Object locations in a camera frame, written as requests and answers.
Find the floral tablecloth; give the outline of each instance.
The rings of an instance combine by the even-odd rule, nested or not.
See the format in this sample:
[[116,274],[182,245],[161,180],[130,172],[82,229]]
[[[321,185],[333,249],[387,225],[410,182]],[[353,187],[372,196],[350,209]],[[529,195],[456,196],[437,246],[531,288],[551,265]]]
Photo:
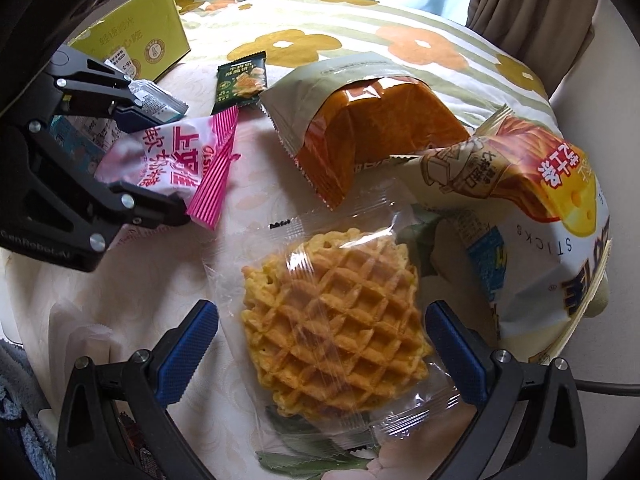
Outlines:
[[[326,57],[374,50],[411,66],[470,127],[507,103],[524,118],[558,132],[538,78],[463,27],[417,10],[373,0],[176,0],[191,44],[160,85],[190,104],[188,116],[209,114],[216,68],[257,50],[268,54],[271,83],[293,67]],[[321,206],[280,146],[270,120],[241,111],[225,210],[213,240],[195,225],[130,242],[109,251],[92,274],[3,253],[18,330],[34,371],[51,394],[49,311],[66,298],[113,329],[111,361],[151,348],[177,326],[208,290],[201,254],[223,246],[228,234]],[[461,296],[456,273],[435,276],[450,304],[477,304]],[[465,320],[479,325],[483,320]],[[220,480],[266,479],[254,455],[254,412],[222,332],[216,336],[185,396],[169,408],[187,441]],[[325,477],[357,480],[425,478],[446,455],[474,410],[460,406],[428,420],[411,438],[387,444],[367,471]]]

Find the waffle grid pattern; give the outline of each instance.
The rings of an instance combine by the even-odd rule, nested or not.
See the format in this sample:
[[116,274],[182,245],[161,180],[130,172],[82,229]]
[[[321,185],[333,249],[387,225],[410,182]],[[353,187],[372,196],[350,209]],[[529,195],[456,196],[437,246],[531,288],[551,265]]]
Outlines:
[[406,254],[388,233],[349,230],[243,269],[249,351],[281,414],[373,410],[427,376],[432,349]]

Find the blue rubber pad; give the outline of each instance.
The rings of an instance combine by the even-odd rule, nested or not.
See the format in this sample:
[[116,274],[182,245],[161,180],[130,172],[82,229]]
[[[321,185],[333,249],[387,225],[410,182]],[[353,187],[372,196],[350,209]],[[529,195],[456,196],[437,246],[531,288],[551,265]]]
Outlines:
[[436,347],[447,372],[467,404],[477,408],[488,400],[487,380],[484,367],[475,357],[465,339],[439,305],[431,303],[425,315],[425,327]]
[[218,330],[218,310],[207,301],[158,369],[156,399],[161,406],[178,402]]

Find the yellow-green cardboard box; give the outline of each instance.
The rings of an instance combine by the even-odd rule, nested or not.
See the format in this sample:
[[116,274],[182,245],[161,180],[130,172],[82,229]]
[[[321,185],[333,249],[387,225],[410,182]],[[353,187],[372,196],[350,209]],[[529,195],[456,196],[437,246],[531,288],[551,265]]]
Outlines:
[[69,42],[133,79],[155,80],[190,51],[174,0],[129,0]]

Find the pink candy package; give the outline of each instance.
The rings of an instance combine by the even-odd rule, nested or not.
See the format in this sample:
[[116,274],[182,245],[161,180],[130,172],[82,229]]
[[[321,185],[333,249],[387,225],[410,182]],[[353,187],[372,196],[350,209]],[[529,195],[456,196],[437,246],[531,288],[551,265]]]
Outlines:
[[[176,192],[187,206],[187,215],[213,229],[222,211],[231,162],[239,157],[233,154],[237,124],[238,107],[232,107],[211,117],[123,135],[100,162],[95,177],[106,183],[129,182],[167,196]],[[112,246],[159,229],[124,226]]]

